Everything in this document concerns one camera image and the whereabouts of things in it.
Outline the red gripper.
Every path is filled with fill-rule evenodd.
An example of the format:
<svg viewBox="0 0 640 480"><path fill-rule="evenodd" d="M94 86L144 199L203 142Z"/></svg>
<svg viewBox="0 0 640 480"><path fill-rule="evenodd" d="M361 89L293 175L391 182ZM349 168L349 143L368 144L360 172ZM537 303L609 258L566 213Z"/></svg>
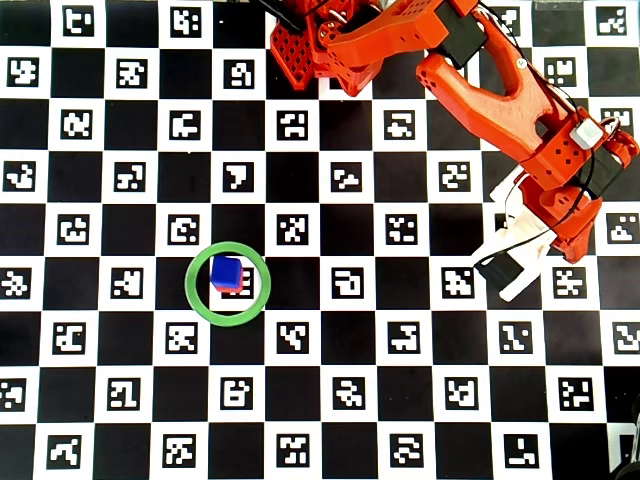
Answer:
<svg viewBox="0 0 640 480"><path fill-rule="evenodd" d="M580 187L564 186L544 191L535 180L527 177L520 184L524 206L556 234L552 246L566 261L575 264L588 252L590 234L603 200L591 200L583 194L569 214Z"/></svg>

